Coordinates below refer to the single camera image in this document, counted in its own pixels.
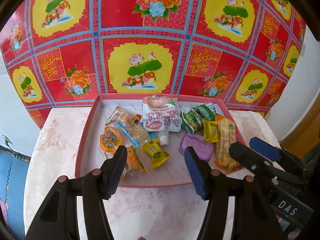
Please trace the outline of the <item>right hand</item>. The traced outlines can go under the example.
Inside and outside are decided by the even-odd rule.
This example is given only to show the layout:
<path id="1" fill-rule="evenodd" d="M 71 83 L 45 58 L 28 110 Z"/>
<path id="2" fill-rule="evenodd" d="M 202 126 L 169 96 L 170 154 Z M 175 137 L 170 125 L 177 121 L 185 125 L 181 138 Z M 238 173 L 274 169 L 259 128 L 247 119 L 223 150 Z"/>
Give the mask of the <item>right hand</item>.
<path id="1" fill-rule="evenodd" d="M 276 215 L 276 218 L 280 224 L 282 232 L 288 240 L 294 240 L 299 236 L 299 234 L 301 233 L 301 230 L 299 228 L 293 229 L 291 223 L 289 223 L 288 221 L 286 221 L 278 215 Z"/>

